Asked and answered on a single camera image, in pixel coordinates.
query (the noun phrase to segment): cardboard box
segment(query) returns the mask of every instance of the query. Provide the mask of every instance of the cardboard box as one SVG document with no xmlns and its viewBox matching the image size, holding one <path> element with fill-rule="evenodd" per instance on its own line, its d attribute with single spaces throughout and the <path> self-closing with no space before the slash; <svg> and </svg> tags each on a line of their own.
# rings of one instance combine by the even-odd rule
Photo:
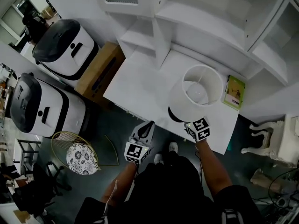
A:
<svg viewBox="0 0 299 224">
<path fill-rule="evenodd" d="M 26 211 L 15 210 L 13 212 L 21 223 L 26 223 L 26 220 L 30 218 L 30 214 Z"/>
<path fill-rule="evenodd" d="M 51 19 L 56 13 L 53 12 L 52 8 L 48 6 L 42 11 L 42 17 L 46 20 Z"/>
<path fill-rule="evenodd" d="M 107 108 L 109 101 L 103 94 L 125 59 L 119 45 L 106 42 L 80 78 L 75 91 Z"/>
</svg>

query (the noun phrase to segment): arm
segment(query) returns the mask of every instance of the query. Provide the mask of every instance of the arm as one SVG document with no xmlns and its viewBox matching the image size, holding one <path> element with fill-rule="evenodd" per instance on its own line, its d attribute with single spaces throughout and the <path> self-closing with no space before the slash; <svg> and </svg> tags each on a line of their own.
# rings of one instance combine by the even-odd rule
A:
<svg viewBox="0 0 299 224">
<path fill-rule="evenodd" d="M 113 189 L 115 187 L 115 181 L 117 180 L 117 190 L 114 192 L 113 196 L 109 201 L 109 205 L 116 207 L 118 204 L 123 203 L 130 191 L 132 182 L 137 171 L 137 166 L 133 163 L 129 163 L 125 170 L 118 174 L 118 176 L 113 180 L 113 182 L 106 189 L 103 197 L 101 198 L 102 203 L 107 203 Z"/>
<path fill-rule="evenodd" d="M 231 186 L 232 182 L 226 169 L 220 163 L 213 151 L 210 149 L 206 140 L 196 144 L 205 174 L 206 183 L 213 197 L 222 189 Z"/>
</svg>

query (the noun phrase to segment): lamp shade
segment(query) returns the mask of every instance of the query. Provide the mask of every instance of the lamp shade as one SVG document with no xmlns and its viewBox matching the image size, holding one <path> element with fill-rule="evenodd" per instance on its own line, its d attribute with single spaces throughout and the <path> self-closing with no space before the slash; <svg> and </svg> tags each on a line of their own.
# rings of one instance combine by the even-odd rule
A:
<svg viewBox="0 0 299 224">
<path fill-rule="evenodd" d="M 169 108 L 179 120 L 194 122 L 204 110 L 218 102 L 223 94 L 223 81 L 217 71 L 207 65 L 196 65 L 186 71 L 170 91 Z"/>
</svg>

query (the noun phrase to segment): black robot lid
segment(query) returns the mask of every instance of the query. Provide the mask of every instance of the black robot lid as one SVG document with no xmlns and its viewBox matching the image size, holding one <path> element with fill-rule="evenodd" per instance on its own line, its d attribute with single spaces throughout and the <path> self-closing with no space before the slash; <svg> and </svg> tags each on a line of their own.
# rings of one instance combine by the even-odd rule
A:
<svg viewBox="0 0 299 224">
<path fill-rule="evenodd" d="M 80 31 L 79 22 L 71 19 L 59 20 L 42 36 L 32 51 L 40 62 L 54 62 L 67 50 Z"/>
<path fill-rule="evenodd" d="M 31 74 L 23 73 L 15 86 L 10 105 L 14 124 L 24 133 L 29 133 L 35 123 L 41 102 L 42 88 Z"/>
</svg>

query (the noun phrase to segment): window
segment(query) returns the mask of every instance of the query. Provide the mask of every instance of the window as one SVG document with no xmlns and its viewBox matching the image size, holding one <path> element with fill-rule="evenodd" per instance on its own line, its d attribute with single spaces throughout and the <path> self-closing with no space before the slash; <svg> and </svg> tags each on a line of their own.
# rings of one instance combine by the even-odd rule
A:
<svg viewBox="0 0 299 224">
<path fill-rule="evenodd" d="M 33 7 L 29 0 L 16 0 L 13 6 L 15 6 L 15 8 L 24 16 L 31 15 L 32 17 L 37 17 L 39 15 L 38 11 Z"/>
<path fill-rule="evenodd" d="M 10 35 L 2 26 L 0 26 L 0 40 L 5 44 L 12 43 L 13 45 L 18 42 L 17 39 Z"/>
<path fill-rule="evenodd" d="M 18 35 L 21 36 L 25 30 L 22 17 L 16 10 L 10 7 L 3 15 L 2 20 Z"/>
<path fill-rule="evenodd" d="M 22 19 L 25 15 L 37 17 L 38 11 L 29 0 L 15 0 L 6 13 L 0 17 L 0 40 L 5 44 L 12 43 L 22 49 L 25 43 L 20 42 L 25 26 Z"/>
</svg>

